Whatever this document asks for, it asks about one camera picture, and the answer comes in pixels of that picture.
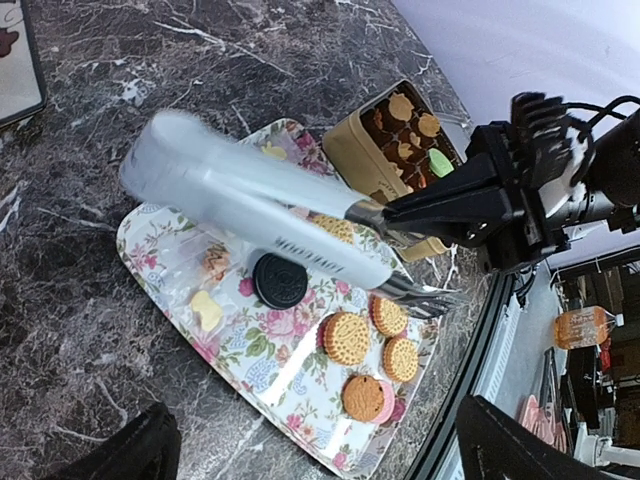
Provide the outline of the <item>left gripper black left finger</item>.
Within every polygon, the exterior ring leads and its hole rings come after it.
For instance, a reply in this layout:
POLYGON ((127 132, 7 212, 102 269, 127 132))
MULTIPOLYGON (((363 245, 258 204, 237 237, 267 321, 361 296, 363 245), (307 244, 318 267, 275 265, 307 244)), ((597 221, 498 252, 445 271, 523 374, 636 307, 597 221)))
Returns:
POLYGON ((181 433, 164 403, 156 402, 55 479, 176 479, 181 433))

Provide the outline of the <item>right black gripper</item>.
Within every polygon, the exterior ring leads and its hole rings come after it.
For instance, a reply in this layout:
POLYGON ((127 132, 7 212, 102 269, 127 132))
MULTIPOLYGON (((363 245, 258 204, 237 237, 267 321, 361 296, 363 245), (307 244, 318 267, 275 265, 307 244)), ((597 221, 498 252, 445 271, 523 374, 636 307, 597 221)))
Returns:
POLYGON ((563 229, 521 180, 511 124, 476 128, 466 153, 467 161, 434 185, 388 203, 387 228, 474 249, 486 273, 516 272, 568 249, 563 229))

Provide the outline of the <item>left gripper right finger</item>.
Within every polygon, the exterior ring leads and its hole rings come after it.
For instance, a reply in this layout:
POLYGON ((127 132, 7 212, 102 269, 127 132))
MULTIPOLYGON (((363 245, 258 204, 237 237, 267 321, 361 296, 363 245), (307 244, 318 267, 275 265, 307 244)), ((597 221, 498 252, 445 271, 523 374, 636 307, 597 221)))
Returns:
POLYGON ((456 413, 466 479, 606 479, 544 443, 482 396, 465 396, 456 413))

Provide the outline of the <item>green macaron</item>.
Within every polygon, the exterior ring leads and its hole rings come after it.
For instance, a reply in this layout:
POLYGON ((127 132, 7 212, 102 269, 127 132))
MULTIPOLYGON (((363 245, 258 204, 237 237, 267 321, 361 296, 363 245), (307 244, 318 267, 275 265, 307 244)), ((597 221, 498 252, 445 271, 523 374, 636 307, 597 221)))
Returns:
POLYGON ((428 156, 429 168, 436 177, 443 178, 454 171, 451 160, 439 149, 429 149, 428 156))

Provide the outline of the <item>black sandwich cookie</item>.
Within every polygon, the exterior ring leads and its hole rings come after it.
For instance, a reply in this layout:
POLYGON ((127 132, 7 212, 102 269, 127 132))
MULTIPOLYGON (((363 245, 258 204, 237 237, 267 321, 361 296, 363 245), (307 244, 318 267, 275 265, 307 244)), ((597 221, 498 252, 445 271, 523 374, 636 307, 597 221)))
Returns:
POLYGON ((306 269, 272 253, 257 260, 252 279, 259 300, 274 310, 295 307, 307 293, 306 269))

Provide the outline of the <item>metal serving tongs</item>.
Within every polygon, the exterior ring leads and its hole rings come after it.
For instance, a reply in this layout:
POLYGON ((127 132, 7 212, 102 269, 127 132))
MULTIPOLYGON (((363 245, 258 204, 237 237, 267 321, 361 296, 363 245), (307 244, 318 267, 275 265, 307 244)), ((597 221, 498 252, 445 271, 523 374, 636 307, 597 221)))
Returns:
POLYGON ((383 205, 234 142, 189 113, 157 112, 123 160, 120 181, 140 201, 175 207, 194 222, 386 297, 417 318, 439 317, 467 300, 462 292, 414 282, 290 210, 304 207, 395 240, 383 205))

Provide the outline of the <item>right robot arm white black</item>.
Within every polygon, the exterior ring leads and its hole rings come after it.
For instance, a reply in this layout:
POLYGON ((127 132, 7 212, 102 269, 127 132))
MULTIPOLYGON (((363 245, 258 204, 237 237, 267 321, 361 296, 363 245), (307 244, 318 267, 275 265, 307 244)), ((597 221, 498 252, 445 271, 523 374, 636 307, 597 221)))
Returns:
POLYGON ((569 250, 569 227, 637 230, 639 115, 620 117, 600 138, 593 129, 638 102, 621 96, 582 120, 560 97, 516 95, 509 120, 474 129, 462 166, 387 204, 385 237, 402 247, 436 237, 478 250, 487 272, 507 272, 569 250))

